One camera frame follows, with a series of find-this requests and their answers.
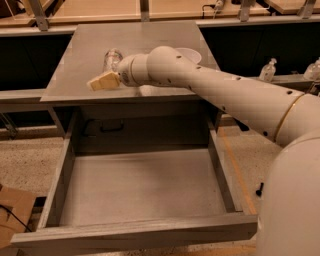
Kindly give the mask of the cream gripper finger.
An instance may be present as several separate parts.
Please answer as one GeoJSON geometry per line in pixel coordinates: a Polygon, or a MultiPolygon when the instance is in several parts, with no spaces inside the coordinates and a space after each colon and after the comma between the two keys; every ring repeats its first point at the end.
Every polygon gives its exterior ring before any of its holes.
{"type": "Polygon", "coordinates": [[[104,72],[91,79],[87,86],[92,91],[116,89],[120,86],[119,75],[113,71],[104,72]]]}

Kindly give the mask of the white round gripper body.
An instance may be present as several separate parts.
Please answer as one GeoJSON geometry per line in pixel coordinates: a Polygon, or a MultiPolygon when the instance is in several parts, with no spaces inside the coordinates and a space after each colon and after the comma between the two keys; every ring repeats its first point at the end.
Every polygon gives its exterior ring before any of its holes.
{"type": "Polygon", "coordinates": [[[117,72],[124,85],[138,87],[149,81],[147,58],[147,54],[130,55],[118,64],[117,72]]]}

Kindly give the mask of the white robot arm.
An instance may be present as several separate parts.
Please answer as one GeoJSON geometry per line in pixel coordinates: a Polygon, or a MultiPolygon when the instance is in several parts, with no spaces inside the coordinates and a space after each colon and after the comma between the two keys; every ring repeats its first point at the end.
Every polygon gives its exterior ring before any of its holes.
{"type": "Polygon", "coordinates": [[[258,217],[257,256],[320,256],[320,98],[195,64],[160,46],[109,69],[94,91],[153,85],[186,88],[282,147],[269,170],[258,217]]]}

